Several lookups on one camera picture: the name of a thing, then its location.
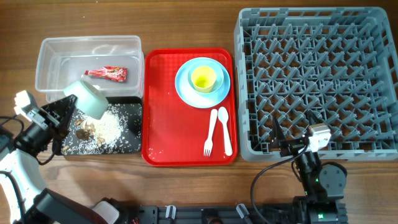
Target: clear plastic bin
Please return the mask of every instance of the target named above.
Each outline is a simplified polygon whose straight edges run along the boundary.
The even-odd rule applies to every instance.
[[[127,68],[126,82],[84,75],[103,66]],[[138,96],[144,92],[144,55],[138,36],[61,37],[43,40],[36,68],[35,87],[47,101],[64,97],[62,90],[84,80],[105,96]]]

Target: gray basket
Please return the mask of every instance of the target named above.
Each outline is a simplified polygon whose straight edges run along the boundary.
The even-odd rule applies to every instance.
[[[383,9],[243,9],[234,43],[245,160],[281,160],[268,148],[272,114],[293,139],[307,110],[332,131],[322,159],[398,158],[398,59]]]

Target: red placemat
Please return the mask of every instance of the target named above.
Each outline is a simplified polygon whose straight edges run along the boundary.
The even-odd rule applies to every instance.
[[[209,57],[227,69],[231,88],[218,105],[194,108],[181,100],[175,90],[175,76],[187,61]],[[238,154],[236,134],[233,63],[221,48],[159,49],[145,59],[144,114],[142,118],[142,158],[152,166],[226,165]],[[229,114],[228,130],[233,154],[224,152],[223,125],[217,120],[210,157],[203,155],[208,135],[210,111],[224,106]]]

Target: plastic fork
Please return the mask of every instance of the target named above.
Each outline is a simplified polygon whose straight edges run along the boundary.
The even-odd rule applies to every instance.
[[[214,127],[216,126],[216,121],[217,121],[217,109],[212,109],[210,113],[210,125],[209,125],[209,135],[207,136],[207,140],[205,141],[205,150],[203,155],[204,156],[210,156],[211,150],[213,149],[213,131]]]

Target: red wrapper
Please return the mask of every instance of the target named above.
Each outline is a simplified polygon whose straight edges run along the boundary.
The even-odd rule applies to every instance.
[[[87,70],[85,75],[97,78],[105,78],[115,82],[125,82],[127,77],[127,68],[117,66],[104,66],[99,70]]]

